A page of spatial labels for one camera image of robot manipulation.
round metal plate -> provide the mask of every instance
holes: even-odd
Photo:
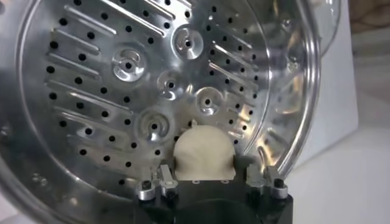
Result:
[[[0,16],[0,178],[40,219],[131,219],[107,208],[131,206],[194,124],[283,176],[300,152],[319,81],[306,2],[17,0]]]

perforated metal tray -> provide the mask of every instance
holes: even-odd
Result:
[[[131,223],[192,122],[283,176],[308,133],[306,1],[2,1],[0,30],[0,185],[43,222]]]

hole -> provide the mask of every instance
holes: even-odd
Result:
[[[133,28],[131,26],[126,26],[124,28],[126,30],[126,32],[130,33],[131,31],[133,31]]]
[[[66,123],[66,121],[60,121],[61,127],[65,128],[67,125],[68,125],[68,123]]]
[[[102,117],[108,117],[108,112],[107,111],[103,111],[102,112]]]
[[[81,5],[81,0],[73,0],[73,3],[74,3],[75,5]]]
[[[55,72],[55,68],[53,66],[48,66],[46,67],[46,72],[52,74]]]
[[[102,13],[101,15],[100,15],[100,17],[103,19],[103,20],[108,20],[108,14],[107,13]]]
[[[106,94],[107,91],[108,91],[108,90],[107,90],[106,87],[103,87],[103,88],[100,89],[100,92],[101,92],[102,94]]]
[[[80,155],[85,156],[87,154],[87,151],[85,149],[80,150]]]
[[[57,49],[57,48],[59,48],[59,44],[55,41],[52,41],[52,42],[50,42],[50,47],[53,49]]]
[[[77,102],[77,103],[76,103],[76,107],[77,107],[78,109],[84,109],[84,103]]]
[[[125,97],[123,98],[123,101],[124,101],[125,103],[129,103],[129,102],[130,102],[130,97],[125,96]]]
[[[66,26],[68,25],[68,20],[66,20],[65,18],[60,18],[59,23],[61,26]]]
[[[79,60],[85,61],[87,59],[87,56],[85,54],[79,54]]]
[[[154,43],[154,39],[153,39],[152,37],[149,37],[149,38],[147,39],[147,42],[148,42],[149,44],[153,44],[153,43]]]
[[[95,34],[93,32],[88,32],[87,37],[91,40],[95,39]]]
[[[57,99],[56,93],[50,93],[50,94],[49,94],[49,98],[50,98],[51,100],[56,100],[56,99]]]
[[[76,83],[76,84],[82,84],[83,83],[83,79],[82,78],[80,78],[80,77],[77,77],[77,78],[75,78],[74,79],[74,82]]]
[[[132,64],[130,64],[129,62],[127,62],[127,63],[125,64],[125,67],[126,67],[127,69],[131,69],[131,68],[132,68]]]
[[[90,129],[90,128],[85,129],[85,134],[87,134],[87,135],[92,134],[92,129]]]

bolt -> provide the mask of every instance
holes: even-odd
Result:
[[[176,194],[173,191],[168,191],[166,193],[166,199],[169,201],[173,201],[176,198]]]
[[[249,204],[254,207],[258,206],[260,202],[260,197],[260,192],[257,190],[251,190],[251,192],[247,194]]]
[[[276,178],[276,179],[274,179],[274,187],[275,188],[284,188],[285,182],[280,178]]]
[[[142,182],[142,190],[149,190],[150,188],[152,188],[152,182],[150,180]]]
[[[284,26],[290,26],[291,25],[291,19],[284,19],[282,23],[283,23]]]
[[[8,126],[3,126],[0,128],[0,141],[6,141],[11,136],[11,129]]]

metal clamp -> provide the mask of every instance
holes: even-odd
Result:
[[[288,188],[283,179],[280,178],[278,170],[274,166],[267,166],[264,170],[264,177],[268,180],[271,188],[271,195],[277,199],[288,197]]]
[[[151,180],[151,170],[142,170],[142,181],[136,186],[138,199],[141,201],[153,200],[156,197],[156,187]]]
[[[173,179],[171,171],[168,165],[164,164],[160,166],[162,175],[161,179],[161,194],[164,197],[175,197],[177,193],[178,182]]]
[[[266,179],[261,175],[259,167],[255,164],[250,164],[246,169],[246,184],[257,188],[260,194],[263,194],[266,183]]]

